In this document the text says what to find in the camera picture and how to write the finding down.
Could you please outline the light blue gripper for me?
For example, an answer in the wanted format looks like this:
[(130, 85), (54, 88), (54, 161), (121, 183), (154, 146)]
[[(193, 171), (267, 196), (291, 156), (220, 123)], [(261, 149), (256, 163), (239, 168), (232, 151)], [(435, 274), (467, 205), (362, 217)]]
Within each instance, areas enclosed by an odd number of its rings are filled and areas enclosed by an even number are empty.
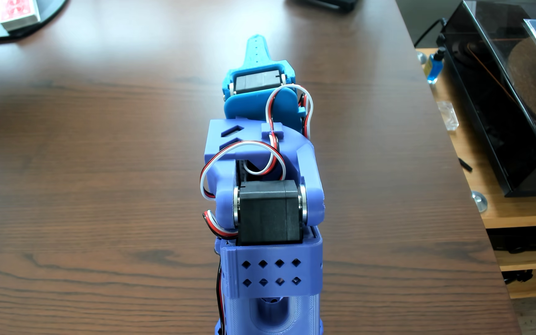
[[(274, 80), (269, 83), (254, 84), (251, 89), (238, 88), (237, 81), (252, 74), (274, 74)], [(281, 85), (282, 75), (287, 77), (287, 83), (294, 83), (294, 69), (287, 60), (273, 61), (263, 35), (255, 34), (247, 40), (243, 65), (230, 70), (223, 82), (225, 96), (224, 112), (226, 118), (249, 118), (251, 120), (266, 119), (265, 107), (274, 89)], [(294, 88), (286, 87), (275, 96), (272, 106), (272, 118), (298, 132), (302, 131), (302, 119), (306, 112), (298, 105), (297, 92)]]

